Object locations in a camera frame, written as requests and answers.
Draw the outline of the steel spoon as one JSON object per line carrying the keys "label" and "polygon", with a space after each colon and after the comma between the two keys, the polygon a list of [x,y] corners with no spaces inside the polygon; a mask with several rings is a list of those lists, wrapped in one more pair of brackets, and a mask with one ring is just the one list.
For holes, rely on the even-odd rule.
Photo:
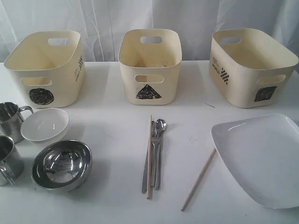
{"label": "steel spoon", "polygon": [[163,135],[166,130],[166,122],[163,119],[156,121],[157,138],[159,139],[157,158],[156,158],[156,176],[155,176],[155,190],[160,189],[161,184],[161,166],[162,166],[162,148],[163,148]]}

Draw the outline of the steel fork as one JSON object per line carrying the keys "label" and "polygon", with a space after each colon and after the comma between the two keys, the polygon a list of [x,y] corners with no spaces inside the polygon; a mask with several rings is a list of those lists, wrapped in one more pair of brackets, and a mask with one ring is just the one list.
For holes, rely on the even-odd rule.
{"label": "steel fork", "polygon": [[160,189],[160,183],[161,183],[161,158],[162,158],[162,146],[161,142],[163,141],[163,134],[166,130],[166,124],[165,123],[155,123],[155,135],[152,137],[152,145],[154,147],[154,165],[155,165],[155,184],[154,189],[159,190]]}

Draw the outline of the wooden chopstick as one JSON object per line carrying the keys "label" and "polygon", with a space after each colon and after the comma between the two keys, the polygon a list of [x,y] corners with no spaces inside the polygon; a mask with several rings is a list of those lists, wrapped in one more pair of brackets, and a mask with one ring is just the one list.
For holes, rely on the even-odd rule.
{"label": "wooden chopstick", "polygon": [[148,171],[147,171],[147,200],[151,199],[151,138],[152,138],[152,115],[149,122],[149,139],[148,139]]}
{"label": "wooden chopstick", "polygon": [[214,148],[212,150],[212,152],[211,152],[210,156],[208,157],[208,159],[207,159],[207,161],[206,161],[203,169],[201,170],[200,174],[198,175],[198,177],[197,177],[197,179],[196,179],[196,181],[195,181],[195,183],[194,183],[194,185],[193,185],[190,193],[188,194],[188,197],[186,198],[186,200],[184,202],[183,207],[181,208],[182,212],[184,212],[186,210],[189,202],[191,201],[191,199],[192,199],[192,197],[193,197],[193,195],[194,195],[197,187],[199,186],[200,182],[202,181],[202,179],[203,179],[203,177],[204,177],[204,175],[205,175],[205,173],[206,173],[206,171],[207,171],[210,163],[212,162],[213,157],[214,157],[215,154],[216,154],[216,148]]}

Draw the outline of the steel table knife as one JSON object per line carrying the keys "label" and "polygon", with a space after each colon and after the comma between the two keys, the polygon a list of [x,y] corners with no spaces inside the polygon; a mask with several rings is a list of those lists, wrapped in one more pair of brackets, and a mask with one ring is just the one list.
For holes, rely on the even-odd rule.
{"label": "steel table knife", "polygon": [[[151,121],[151,137],[154,136],[154,121]],[[147,191],[147,172],[148,172],[148,151],[146,153],[144,171],[143,171],[143,179],[142,179],[142,193],[145,194]]]}

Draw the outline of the stainless steel bowl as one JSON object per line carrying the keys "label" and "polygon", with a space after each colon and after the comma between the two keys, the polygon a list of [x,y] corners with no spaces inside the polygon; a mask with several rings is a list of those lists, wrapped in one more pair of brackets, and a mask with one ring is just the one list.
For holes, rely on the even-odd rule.
{"label": "stainless steel bowl", "polygon": [[31,178],[42,189],[68,192],[87,180],[92,166],[93,156],[88,145],[79,140],[61,140],[35,157]]}

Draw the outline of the white ceramic bowl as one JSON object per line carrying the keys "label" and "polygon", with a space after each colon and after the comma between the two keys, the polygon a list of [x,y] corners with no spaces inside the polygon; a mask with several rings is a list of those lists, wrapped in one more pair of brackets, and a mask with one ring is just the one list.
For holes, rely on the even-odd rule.
{"label": "white ceramic bowl", "polygon": [[61,140],[69,128],[69,115],[59,108],[46,108],[31,114],[21,125],[21,134],[36,145],[50,145]]}

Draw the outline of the steel mug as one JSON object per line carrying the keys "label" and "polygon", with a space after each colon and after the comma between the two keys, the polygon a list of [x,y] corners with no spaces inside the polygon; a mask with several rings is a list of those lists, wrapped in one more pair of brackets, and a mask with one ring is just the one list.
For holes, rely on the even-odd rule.
{"label": "steel mug", "polygon": [[24,170],[24,161],[16,149],[14,140],[0,136],[0,185],[16,185],[16,179]]}
{"label": "steel mug", "polygon": [[24,122],[21,112],[25,110],[34,113],[30,106],[19,107],[13,102],[0,104],[0,130],[4,135],[11,137],[15,143],[24,139],[21,134],[21,125]]}

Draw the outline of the cream bin with triangle mark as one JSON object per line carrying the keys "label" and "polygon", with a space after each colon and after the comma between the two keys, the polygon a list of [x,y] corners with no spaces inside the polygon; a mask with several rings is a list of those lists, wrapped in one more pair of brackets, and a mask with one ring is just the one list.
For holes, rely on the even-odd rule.
{"label": "cream bin with triangle mark", "polygon": [[166,105],[174,100],[182,62],[181,42],[175,31],[128,31],[122,39],[118,60],[130,103]]}

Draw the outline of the white curtain backdrop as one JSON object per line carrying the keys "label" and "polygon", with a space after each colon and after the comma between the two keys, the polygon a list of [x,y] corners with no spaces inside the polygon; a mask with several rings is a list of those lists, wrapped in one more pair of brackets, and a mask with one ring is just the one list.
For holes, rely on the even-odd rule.
{"label": "white curtain backdrop", "polygon": [[116,61],[124,34],[138,28],[178,33],[184,60],[207,60],[215,31],[256,28],[299,52],[296,0],[3,0],[0,59],[29,34],[74,30],[85,60]]}

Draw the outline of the cream bin with circle mark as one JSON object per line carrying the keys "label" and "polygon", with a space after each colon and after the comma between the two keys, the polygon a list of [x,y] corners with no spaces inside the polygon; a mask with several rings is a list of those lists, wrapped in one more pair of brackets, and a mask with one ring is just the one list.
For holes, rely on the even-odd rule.
{"label": "cream bin with circle mark", "polygon": [[85,77],[80,33],[41,31],[28,35],[4,61],[24,101],[34,108],[74,103]]}

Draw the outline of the cream bin with square mark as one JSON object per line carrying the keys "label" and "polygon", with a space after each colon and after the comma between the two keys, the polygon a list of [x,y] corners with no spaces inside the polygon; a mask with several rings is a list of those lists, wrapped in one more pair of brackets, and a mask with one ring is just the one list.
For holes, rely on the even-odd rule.
{"label": "cream bin with square mark", "polygon": [[275,103],[299,58],[254,28],[213,33],[209,75],[225,99],[239,108]]}

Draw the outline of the white square plate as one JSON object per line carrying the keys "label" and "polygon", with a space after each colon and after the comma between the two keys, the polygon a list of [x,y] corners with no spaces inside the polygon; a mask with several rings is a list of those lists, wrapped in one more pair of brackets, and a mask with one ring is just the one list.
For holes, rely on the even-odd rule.
{"label": "white square plate", "polygon": [[244,192],[265,208],[299,205],[299,122],[281,113],[219,123],[215,149]]}

